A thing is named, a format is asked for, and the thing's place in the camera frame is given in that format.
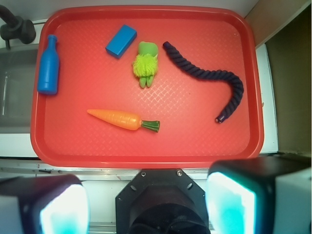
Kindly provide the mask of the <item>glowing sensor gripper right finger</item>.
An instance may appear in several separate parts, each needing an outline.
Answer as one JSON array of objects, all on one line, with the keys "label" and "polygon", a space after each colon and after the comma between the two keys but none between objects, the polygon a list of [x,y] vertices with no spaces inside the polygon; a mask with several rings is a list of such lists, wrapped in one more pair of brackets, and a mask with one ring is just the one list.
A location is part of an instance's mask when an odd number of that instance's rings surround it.
[{"label": "glowing sensor gripper right finger", "polygon": [[209,221],[218,234],[309,234],[312,160],[261,156],[214,162],[206,180]]}]

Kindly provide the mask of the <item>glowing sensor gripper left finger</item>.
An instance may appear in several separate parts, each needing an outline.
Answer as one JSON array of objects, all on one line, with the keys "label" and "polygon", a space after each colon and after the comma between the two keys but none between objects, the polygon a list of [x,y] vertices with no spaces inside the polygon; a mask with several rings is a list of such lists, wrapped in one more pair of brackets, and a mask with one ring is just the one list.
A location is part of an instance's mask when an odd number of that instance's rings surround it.
[{"label": "glowing sensor gripper left finger", "polygon": [[2,234],[86,234],[90,207],[74,175],[0,180]]}]

